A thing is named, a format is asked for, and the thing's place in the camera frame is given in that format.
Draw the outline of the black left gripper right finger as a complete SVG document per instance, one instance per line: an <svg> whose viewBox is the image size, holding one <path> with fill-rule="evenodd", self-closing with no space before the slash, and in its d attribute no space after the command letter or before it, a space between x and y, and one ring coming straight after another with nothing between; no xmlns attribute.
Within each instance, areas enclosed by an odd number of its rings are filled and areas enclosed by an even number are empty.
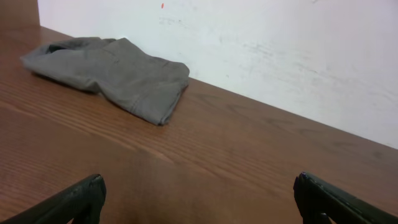
<svg viewBox="0 0 398 224"><path fill-rule="evenodd" d="M304 224L395 224L397 217L325 182L301 172L294 182L294 199Z"/></svg>

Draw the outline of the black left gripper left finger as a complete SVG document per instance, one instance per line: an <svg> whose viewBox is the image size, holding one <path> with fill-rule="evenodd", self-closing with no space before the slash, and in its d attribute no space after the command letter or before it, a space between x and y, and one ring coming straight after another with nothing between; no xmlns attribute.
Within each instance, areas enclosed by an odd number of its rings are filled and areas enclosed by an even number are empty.
<svg viewBox="0 0 398 224"><path fill-rule="evenodd" d="M1 224L98 224L105 200L104 179L93 174Z"/></svg>

